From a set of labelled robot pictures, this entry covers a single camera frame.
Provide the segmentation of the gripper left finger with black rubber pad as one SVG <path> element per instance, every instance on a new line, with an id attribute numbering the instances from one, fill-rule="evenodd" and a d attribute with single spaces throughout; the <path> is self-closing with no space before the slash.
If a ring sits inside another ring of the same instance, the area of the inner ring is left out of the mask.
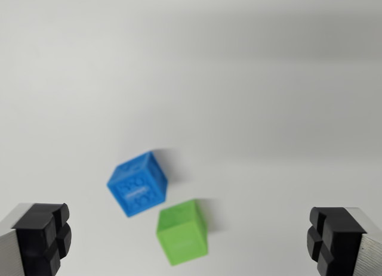
<path id="1" fill-rule="evenodd" d="M 1 275 L 53 276 L 69 252 L 67 204 L 20 203 L 1 219 Z"/>

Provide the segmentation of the gripper right finger with black rubber pad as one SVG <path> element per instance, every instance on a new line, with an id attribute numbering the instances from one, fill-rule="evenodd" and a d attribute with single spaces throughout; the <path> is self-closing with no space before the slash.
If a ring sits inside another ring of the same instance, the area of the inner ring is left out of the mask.
<path id="1" fill-rule="evenodd" d="M 313 207 L 307 249 L 323 276 L 381 275 L 381 228 L 358 207 Z"/>

